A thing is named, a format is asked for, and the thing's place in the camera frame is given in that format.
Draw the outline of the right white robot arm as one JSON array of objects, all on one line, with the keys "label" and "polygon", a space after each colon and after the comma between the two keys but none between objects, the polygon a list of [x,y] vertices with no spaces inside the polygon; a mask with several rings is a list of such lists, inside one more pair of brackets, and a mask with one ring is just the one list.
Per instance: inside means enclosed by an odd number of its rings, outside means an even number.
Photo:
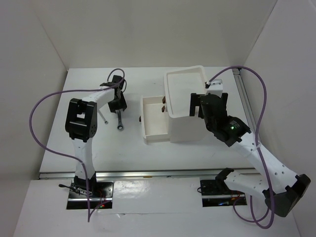
[{"label": "right white robot arm", "polygon": [[250,178],[232,168],[223,169],[215,178],[216,190],[222,194],[240,191],[264,200],[277,216],[286,217],[303,197],[311,183],[306,174],[297,174],[280,162],[255,138],[254,132],[239,118],[227,114],[228,94],[192,93],[189,115],[205,122],[206,129],[249,161],[262,175]]}]

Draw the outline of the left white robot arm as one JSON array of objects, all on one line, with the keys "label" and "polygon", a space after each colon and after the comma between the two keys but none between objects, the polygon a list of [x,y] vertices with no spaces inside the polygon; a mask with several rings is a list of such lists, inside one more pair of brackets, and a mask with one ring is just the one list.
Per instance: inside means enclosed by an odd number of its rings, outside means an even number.
[{"label": "left white robot arm", "polygon": [[110,112],[118,117],[118,131],[123,131],[121,113],[127,109],[123,95],[125,79],[114,75],[111,81],[101,84],[101,91],[84,98],[73,98],[69,102],[65,130],[72,140],[75,157],[80,161],[76,165],[74,186],[86,197],[97,193],[96,171],[92,158],[92,139],[98,128],[100,109],[108,105]]}]

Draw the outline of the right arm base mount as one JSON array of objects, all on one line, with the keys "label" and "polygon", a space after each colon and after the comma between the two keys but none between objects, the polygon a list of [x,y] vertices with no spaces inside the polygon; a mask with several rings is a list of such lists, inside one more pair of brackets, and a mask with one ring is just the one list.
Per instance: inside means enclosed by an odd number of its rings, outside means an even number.
[{"label": "right arm base mount", "polygon": [[220,189],[215,179],[201,179],[197,192],[201,194],[202,207],[247,205],[245,194],[240,191]]}]

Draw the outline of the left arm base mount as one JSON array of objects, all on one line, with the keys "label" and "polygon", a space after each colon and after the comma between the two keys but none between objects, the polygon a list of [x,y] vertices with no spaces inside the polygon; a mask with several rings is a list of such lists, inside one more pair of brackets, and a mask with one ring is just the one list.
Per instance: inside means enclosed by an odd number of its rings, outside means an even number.
[{"label": "left arm base mount", "polygon": [[[73,181],[70,185],[59,184],[58,187],[69,191],[67,210],[87,209],[86,190],[76,188]],[[90,209],[112,209],[113,193],[114,181],[97,182],[94,191],[89,192]]]}]

